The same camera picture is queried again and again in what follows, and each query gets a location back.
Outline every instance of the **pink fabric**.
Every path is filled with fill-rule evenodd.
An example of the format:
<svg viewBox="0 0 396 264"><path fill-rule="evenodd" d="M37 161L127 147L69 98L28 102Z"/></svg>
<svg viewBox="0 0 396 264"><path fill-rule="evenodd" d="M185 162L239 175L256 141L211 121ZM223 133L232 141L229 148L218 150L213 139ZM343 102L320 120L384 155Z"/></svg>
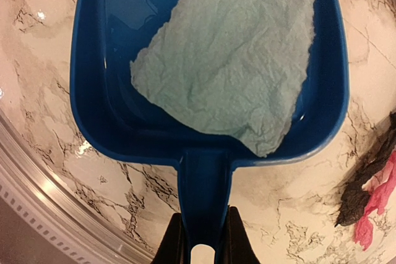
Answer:
<svg viewBox="0 0 396 264"><path fill-rule="evenodd" d="M366 208L363 217L356 224L355 242L360 242L363 250L367 250L372 243L373 226L369 220L369 215L377 210L378 215L385 212L385 206L394 188L396 187L396 151L390 156L386 167L390 171L389 178L383 184L375 187Z"/></svg>

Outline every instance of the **paper towel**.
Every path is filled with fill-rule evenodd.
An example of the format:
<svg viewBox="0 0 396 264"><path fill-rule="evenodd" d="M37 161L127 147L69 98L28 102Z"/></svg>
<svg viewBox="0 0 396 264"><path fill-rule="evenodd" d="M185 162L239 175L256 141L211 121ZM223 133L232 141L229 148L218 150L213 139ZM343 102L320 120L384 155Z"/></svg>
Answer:
<svg viewBox="0 0 396 264"><path fill-rule="evenodd" d="M289 131L306 78L313 2L179 0L131 62L132 84L183 124L266 156Z"/></svg>

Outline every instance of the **blue dustpan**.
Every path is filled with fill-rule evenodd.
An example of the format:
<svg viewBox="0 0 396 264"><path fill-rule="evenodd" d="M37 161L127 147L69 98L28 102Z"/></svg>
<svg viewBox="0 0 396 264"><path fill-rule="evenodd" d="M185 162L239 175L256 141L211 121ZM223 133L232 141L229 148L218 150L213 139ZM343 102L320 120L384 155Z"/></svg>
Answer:
<svg viewBox="0 0 396 264"><path fill-rule="evenodd" d="M131 85L129 61L149 45L178 0L78 0L71 105L84 137L110 158L173 166L190 249L218 248L231 187L243 166L303 160L325 147L348 106L348 59L338 0L316 0L316 37L292 127L264 159L231 137L198 133Z"/></svg>

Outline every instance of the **crumpled paper towel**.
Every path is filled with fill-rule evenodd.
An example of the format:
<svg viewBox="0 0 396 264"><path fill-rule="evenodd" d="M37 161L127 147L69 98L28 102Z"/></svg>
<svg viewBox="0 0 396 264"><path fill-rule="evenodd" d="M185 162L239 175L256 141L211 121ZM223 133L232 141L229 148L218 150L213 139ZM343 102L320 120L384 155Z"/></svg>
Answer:
<svg viewBox="0 0 396 264"><path fill-rule="evenodd" d="M314 37L314 0L179 0L131 62L132 84L179 122L258 156L291 126Z"/></svg>

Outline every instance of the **marble countertop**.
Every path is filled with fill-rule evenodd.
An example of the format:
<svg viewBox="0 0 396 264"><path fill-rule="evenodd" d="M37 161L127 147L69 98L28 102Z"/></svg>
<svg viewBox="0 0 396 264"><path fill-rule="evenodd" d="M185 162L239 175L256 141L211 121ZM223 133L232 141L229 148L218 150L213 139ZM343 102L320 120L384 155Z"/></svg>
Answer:
<svg viewBox="0 0 396 264"><path fill-rule="evenodd" d="M69 106L69 56L76 0L0 0L0 109L86 206L155 252L179 210L176 172L97 153ZM263 263L387 263L396 256L396 194L371 215L372 246L354 226L334 227L345 183L396 108L396 0L340 0L350 58L351 101L341 131L312 158L238 169L238 207Z"/></svg>

